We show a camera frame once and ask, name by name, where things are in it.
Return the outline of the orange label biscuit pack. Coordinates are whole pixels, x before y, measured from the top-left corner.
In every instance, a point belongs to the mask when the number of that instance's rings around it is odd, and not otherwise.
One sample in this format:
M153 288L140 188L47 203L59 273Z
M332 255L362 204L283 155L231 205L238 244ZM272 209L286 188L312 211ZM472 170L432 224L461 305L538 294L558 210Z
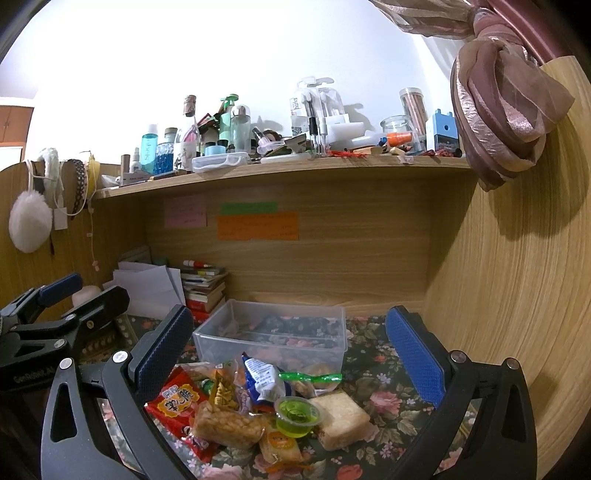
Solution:
M263 437L259 440L259 449L267 463L296 464L304 461L297 440L287 437L272 426L264 429Z

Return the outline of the red snack bag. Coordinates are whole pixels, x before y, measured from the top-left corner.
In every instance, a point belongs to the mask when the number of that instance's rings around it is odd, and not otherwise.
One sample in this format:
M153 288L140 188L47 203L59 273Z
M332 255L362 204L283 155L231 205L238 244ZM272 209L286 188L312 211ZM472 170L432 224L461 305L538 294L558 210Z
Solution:
M211 461L217 445L193 436L192 426L197 407L208 402L208 396L180 366L168 376L159 394L144 404L148 414L157 419L166 430L187 446L201 461Z

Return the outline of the green jelly cup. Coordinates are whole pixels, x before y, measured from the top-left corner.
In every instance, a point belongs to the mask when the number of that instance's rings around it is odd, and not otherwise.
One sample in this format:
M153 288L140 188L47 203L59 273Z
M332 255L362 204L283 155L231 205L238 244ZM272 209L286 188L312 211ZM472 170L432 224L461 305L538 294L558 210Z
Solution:
M324 416L311 401L297 396L277 399L273 408L276 411L276 429L294 439L306 437L322 423Z

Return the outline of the yellow snack packet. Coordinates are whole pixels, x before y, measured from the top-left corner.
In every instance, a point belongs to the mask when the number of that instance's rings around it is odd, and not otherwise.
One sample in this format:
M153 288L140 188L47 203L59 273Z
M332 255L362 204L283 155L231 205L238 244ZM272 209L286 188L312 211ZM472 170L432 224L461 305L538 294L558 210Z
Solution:
M209 402L212 406L237 411L239 408L235 394L235 385L226 378L221 371L216 371L213 377Z

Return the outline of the white folded papers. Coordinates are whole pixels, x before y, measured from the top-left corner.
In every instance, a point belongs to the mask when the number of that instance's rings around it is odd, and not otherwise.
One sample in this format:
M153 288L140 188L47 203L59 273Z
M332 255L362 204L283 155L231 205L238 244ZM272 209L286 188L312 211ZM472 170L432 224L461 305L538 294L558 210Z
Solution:
M103 288L120 286L127 291L128 315L163 320L173 307L185 304L179 269L128 261L118 266Z

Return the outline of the green clear snack bag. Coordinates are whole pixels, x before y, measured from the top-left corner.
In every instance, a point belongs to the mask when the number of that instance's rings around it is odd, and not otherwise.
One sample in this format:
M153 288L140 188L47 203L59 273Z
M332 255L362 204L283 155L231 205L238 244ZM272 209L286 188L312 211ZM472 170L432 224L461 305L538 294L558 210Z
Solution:
M298 395L310 399L335 391L342 383L342 373L335 372L329 365L318 364L304 372L280 371L280 379Z

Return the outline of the blue white snack packet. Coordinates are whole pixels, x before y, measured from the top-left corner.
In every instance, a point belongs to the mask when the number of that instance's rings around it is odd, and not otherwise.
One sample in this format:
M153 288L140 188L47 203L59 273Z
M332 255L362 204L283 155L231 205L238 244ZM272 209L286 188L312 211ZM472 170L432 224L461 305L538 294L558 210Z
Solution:
M280 378L283 371L279 367L245 353L242 354L242 364L245 369L245 390L254 405L271 405L293 392L290 384Z

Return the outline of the white fluffy earmuff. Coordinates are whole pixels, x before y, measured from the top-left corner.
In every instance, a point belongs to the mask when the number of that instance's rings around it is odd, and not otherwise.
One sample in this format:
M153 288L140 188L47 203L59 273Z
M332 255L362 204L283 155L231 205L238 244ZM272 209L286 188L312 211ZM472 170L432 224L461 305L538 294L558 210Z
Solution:
M10 239L19 251L33 253L49 238L52 222L52 210L44 196L35 190L24 191L17 197L10 211Z

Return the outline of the clear plastic lidded box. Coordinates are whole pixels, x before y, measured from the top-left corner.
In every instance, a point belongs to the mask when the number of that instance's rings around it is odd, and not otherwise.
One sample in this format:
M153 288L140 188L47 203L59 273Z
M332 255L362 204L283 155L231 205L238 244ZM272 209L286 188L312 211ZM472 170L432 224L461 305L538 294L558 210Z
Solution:
M193 173L204 173L212 170L233 168L249 163L250 156L247 152L229 152L216 155L195 157L191 161Z

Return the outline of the tall clear tube container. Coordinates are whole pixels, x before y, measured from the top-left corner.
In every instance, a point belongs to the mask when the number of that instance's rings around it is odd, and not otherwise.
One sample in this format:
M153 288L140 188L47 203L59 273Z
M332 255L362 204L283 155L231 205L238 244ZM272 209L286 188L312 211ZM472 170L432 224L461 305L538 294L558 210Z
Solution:
M420 136L426 135L428 115L424 104L423 92L416 87L404 88L399 93L405 114Z

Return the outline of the peanut brittle snack pack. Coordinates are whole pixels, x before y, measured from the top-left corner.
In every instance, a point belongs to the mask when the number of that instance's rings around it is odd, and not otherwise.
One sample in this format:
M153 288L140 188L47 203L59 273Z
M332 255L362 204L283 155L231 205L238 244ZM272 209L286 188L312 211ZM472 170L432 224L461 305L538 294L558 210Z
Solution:
M259 417L245 416L208 402L200 403L191 426L196 438L218 445L246 450L263 438L266 423Z

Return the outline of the white tissue pack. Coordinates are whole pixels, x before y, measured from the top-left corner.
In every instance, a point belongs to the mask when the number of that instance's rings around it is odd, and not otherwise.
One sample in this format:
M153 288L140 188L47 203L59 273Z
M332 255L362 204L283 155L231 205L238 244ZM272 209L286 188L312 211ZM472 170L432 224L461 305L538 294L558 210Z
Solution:
M97 297L101 293L101 289L96 285L83 286L79 291L71 296L72 305L74 308L84 304L85 302Z

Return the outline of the clear plastic storage bin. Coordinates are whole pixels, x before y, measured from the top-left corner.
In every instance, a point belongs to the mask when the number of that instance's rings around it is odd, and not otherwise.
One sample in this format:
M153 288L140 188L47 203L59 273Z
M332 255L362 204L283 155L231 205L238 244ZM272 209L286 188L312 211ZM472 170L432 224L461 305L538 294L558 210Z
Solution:
M339 372L348 350L342 307L229 300L193 332L201 361L224 363L242 354L284 371L325 365Z

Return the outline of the orange paper note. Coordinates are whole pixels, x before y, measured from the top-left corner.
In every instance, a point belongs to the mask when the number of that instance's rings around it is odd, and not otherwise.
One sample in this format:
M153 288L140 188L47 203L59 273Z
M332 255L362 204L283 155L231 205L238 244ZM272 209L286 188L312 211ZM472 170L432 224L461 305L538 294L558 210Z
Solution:
M217 216L217 239L223 241L300 238L297 212Z

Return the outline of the white rice cracker pack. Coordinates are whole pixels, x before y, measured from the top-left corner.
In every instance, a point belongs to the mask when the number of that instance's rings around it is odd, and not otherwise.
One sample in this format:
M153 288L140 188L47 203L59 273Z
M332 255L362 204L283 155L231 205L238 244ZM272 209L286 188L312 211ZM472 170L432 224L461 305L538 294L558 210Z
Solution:
M322 423L317 427L318 441L327 451L335 451L367 440L375 430L370 415L344 391L311 398L322 410Z

